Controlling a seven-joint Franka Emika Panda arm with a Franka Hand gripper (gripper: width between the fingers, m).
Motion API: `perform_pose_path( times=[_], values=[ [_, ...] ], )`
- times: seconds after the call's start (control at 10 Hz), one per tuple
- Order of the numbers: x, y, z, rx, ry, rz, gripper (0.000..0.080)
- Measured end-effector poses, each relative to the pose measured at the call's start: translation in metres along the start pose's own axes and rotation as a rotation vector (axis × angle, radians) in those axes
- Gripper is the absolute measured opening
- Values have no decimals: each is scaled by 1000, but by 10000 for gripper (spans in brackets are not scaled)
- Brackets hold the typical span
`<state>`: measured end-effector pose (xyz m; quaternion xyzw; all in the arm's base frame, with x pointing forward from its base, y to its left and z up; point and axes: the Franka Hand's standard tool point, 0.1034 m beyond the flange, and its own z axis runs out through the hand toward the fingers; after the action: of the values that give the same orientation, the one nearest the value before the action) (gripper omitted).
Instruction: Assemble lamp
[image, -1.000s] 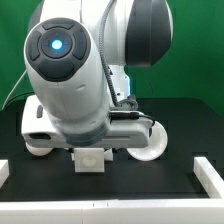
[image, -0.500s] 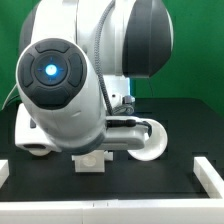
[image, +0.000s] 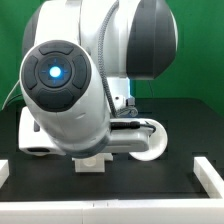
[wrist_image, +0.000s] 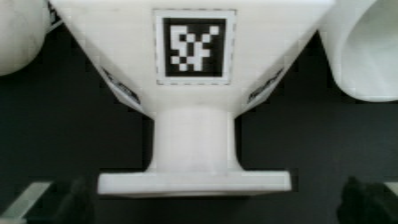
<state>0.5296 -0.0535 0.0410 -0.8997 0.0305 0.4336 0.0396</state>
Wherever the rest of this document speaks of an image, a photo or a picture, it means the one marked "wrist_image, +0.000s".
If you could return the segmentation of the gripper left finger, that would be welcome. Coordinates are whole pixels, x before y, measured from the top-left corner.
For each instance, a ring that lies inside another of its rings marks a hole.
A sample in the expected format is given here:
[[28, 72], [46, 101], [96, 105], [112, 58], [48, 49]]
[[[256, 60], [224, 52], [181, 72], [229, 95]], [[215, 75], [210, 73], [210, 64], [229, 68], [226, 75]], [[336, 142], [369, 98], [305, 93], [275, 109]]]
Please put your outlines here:
[[94, 224], [87, 179], [32, 182], [0, 213], [0, 224]]

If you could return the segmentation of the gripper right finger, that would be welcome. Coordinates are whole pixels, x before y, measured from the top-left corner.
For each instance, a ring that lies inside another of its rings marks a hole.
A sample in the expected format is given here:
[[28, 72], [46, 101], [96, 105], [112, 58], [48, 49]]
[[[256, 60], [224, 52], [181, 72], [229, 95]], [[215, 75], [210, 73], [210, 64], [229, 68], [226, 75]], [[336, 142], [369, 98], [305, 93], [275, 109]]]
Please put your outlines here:
[[355, 177], [343, 187], [343, 224], [398, 224], [398, 195], [384, 183]]

